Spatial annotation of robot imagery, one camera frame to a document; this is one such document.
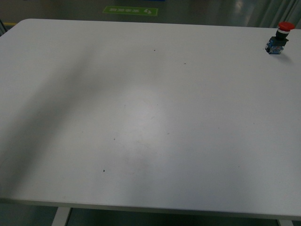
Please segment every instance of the table top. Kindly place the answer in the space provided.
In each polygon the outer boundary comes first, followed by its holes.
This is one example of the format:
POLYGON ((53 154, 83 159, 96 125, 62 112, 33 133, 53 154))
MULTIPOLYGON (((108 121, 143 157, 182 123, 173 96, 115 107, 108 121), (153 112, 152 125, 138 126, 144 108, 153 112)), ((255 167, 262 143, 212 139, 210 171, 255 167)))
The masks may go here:
POLYGON ((25 20, 0 37, 0 201, 301 219, 301 31, 25 20))

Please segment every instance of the table leg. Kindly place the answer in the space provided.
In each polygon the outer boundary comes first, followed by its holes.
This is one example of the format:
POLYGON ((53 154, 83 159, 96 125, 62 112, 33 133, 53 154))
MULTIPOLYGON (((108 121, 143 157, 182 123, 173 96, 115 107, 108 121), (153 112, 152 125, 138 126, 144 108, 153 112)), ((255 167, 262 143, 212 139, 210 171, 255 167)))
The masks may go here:
POLYGON ((293 226, 291 220, 277 220, 279 226, 293 226))
POLYGON ((66 226, 71 213, 69 207, 58 207, 55 218, 53 219, 52 226, 66 226))

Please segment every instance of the floor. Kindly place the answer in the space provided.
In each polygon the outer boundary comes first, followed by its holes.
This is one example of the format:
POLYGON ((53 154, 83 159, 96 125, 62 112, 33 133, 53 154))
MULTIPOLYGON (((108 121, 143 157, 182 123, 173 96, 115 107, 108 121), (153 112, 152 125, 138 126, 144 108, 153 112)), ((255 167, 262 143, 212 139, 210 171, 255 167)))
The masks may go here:
POLYGON ((247 26, 258 0, 1 0, 0 19, 28 18, 247 26), (104 14, 106 6, 158 8, 157 16, 104 14))
MULTIPOLYGON (((248 26, 259 0, 1 0, 8 27, 28 18, 248 26), (157 16, 104 14, 106 6, 157 8, 157 16)), ((55 207, 0 204, 1 226, 50 226, 55 207)), ((73 209, 67 226, 277 226, 275 220, 73 209)))

